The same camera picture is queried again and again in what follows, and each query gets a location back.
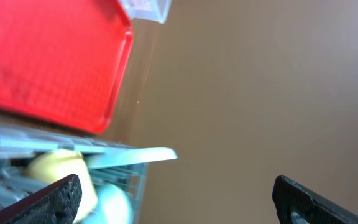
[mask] pale blue object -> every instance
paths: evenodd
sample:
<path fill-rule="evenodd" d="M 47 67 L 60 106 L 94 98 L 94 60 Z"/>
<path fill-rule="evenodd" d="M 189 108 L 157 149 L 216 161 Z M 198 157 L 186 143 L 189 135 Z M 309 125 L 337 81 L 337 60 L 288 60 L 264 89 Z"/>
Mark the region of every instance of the pale blue object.
<path fill-rule="evenodd" d="M 93 154 L 85 158 L 89 169 L 101 169 L 106 167 L 124 166 L 145 162 L 164 161 L 177 159 L 173 149 L 166 147 L 146 149 L 124 149 L 110 147 L 104 154 Z"/>
<path fill-rule="evenodd" d="M 134 217 L 131 202 L 125 191 L 113 184 L 95 187 L 98 205 L 86 218 L 84 224 L 131 224 Z"/>
<path fill-rule="evenodd" d="M 167 20 L 171 0 L 120 0 L 128 16 L 138 19 L 157 21 Z"/>

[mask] red plastic tray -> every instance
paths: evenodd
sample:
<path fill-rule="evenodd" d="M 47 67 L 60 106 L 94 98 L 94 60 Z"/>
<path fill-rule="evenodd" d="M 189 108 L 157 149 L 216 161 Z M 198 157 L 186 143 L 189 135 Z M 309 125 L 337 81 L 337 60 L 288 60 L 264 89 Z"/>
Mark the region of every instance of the red plastic tray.
<path fill-rule="evenodd" d="M 118 0 L 0 0 L 0 108 L 102 132 L 132 41 Z"/>

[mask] beige wall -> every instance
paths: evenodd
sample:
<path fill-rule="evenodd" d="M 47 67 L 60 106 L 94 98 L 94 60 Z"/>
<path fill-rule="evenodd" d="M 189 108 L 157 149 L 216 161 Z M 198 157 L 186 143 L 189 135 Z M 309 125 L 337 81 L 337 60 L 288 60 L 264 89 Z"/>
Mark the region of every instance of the beige wall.
<path fill-rule="evenodd" d="M 278 223 L 280 174 L 358 214 L 358 0 L 173 0 L 157 43 L 141 223 Z"/>

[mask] clear plastic container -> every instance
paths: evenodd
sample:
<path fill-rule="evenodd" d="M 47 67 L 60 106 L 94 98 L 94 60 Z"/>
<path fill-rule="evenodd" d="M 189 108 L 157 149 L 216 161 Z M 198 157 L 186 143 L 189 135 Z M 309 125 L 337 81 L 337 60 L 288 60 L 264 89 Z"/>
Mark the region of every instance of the clear plastic container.
<path fill-rule="evenodd" d="M 120 0 L 128 16 L 164 23 L 167 20 L 171 0 Z"/>
<path fill-rule="evenodd" d="M 119 142 L 0 123 L 0 209 L 47 185 L 25 177 L 24 167 L 14 166 L 10 159 L 33 158 L 57 149 L 82 152 L 94 185 L 115 185 L 125 191 L 133 211 L 133 224 L 139 220 L 149 162 L 177 158 L 175 151 L 168 148 L 139 150 Z"/>

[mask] clear plastic packaging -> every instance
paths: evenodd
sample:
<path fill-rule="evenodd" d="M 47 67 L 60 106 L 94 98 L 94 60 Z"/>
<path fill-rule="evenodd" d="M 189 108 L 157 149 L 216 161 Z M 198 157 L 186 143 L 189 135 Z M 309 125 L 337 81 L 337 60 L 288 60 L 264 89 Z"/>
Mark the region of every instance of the clear plastic packaging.
<path fill-rule="evenodd" d="M 128 16 L 165 23 L 171 0 L 120 0 Z"/>

